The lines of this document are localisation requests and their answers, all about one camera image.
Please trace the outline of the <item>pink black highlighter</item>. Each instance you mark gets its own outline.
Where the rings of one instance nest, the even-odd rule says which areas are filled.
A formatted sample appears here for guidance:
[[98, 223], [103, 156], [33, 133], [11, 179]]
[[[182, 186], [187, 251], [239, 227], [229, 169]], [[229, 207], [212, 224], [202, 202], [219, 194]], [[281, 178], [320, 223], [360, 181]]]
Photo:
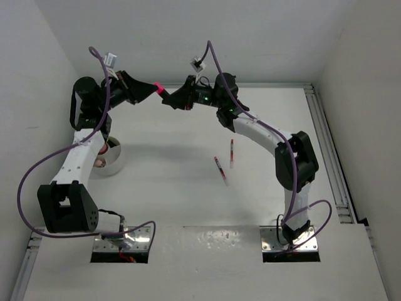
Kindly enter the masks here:
[[159, 83], [159, 82], [155, 82], [154, 85], [156, 86], [157, 90], [157, 94], [162, 98], [168, 98], [170, 97], [170, 93]]

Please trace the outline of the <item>red refill pen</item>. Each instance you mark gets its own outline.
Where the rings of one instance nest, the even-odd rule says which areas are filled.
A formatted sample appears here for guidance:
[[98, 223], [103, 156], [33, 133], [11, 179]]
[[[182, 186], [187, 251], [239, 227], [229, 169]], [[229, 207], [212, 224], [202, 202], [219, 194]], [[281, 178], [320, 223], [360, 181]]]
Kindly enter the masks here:
[[216, 163], [216, 166], [217, 166], [217, 168], [218, 168], [218, 170], [219, 170], [219, 172], [221, 174], [221, 177], [222, 177], [225, 185], [229, 186], [229, 181], [227, 179], [226, 173], [224, 172], [224, 170], [223, 170], [223, 168], [221, 166], [221, 163], [219, 162], [219, 160], [218, 160], [218, 158], [216, 156], [214, 157], [214, 161]]
[[229, 166], [231, 169], [234, 168], [234, 139], [231, 139], [230, 142], [230, 161]]

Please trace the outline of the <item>pink white stapler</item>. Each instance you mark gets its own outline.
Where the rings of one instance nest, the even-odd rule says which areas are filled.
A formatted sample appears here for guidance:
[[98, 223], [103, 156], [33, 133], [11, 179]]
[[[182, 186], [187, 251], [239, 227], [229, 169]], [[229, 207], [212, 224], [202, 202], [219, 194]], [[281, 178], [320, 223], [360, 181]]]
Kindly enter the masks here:
[[105, 167], [105, 165], [106, 165], [105, 161], [100, 160], [100, 159], [97, 159], [93, 164], [93, 166], [96, 168], [103, 168], [103, 167]]

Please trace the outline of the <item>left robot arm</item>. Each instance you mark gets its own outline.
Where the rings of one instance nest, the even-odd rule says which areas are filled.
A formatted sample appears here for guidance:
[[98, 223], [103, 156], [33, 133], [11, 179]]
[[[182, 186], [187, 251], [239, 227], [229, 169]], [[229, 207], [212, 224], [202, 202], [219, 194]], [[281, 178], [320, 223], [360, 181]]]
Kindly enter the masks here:
[[92, 77], [75, 82], [70, 110], [73, 144], [59, 172], [37, 192], [49, 233], [111, 235], [123, 230], [121, 215], [98, 209], [87, 190], [88, 180], [100, 153], [110, 149], [107, 139], [112, 120], [108, 111], [123, 102], [138, 104], [157, 89], [125, 71], [104, 79], [101, 85]]

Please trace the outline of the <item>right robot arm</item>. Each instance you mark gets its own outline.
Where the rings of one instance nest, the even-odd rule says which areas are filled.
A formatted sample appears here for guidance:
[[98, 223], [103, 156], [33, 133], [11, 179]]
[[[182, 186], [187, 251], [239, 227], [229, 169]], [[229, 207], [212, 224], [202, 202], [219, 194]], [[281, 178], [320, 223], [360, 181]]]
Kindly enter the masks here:
[[251, 139], [274, 157], [275, 175], [284, 188], [282, 236], [292, 245], [310, 227], [306, 207], [319, 169], [316, 154], [306, 132], [291, 134], [262, 123], [238, 100], [238, 91], [236, 77], [230, 73], [216, 76], [213, 86], [199, 85], [190, 75], [174, 93], [157, 85], [163, 104], [181, 110], [191, 110], [196, 103], [215, 107], [223, 127]]

